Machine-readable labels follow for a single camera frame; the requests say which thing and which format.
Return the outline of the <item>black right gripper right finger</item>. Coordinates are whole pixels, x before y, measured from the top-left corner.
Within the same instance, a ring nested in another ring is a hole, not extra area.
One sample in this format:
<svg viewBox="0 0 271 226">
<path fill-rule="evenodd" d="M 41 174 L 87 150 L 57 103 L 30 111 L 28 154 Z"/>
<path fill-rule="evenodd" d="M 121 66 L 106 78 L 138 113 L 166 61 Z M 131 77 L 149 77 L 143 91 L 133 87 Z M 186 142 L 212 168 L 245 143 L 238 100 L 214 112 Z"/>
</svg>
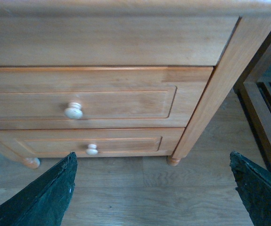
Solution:
<svg viewBox="0 0 271 226">
<path fill-rule="evenodd" d="M 271 226 L 271 173 L 237 152 L 230 167 L 245 209 L 255 226 Z"/>
</svg>

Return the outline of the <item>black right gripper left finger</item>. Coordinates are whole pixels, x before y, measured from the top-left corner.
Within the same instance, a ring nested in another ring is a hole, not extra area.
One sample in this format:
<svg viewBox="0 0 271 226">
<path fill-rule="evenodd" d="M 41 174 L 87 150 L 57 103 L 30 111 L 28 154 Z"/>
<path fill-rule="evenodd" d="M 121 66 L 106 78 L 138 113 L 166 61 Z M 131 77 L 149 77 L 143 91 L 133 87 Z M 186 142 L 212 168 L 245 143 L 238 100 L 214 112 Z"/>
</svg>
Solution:
<svg viewBox="0 0 271 226">
<path fill-rule="evenodd" d="M 0 226 L 59 226 L 71 202 L 77 157 L 74 152 L 0 205 Z"/>
</svg>

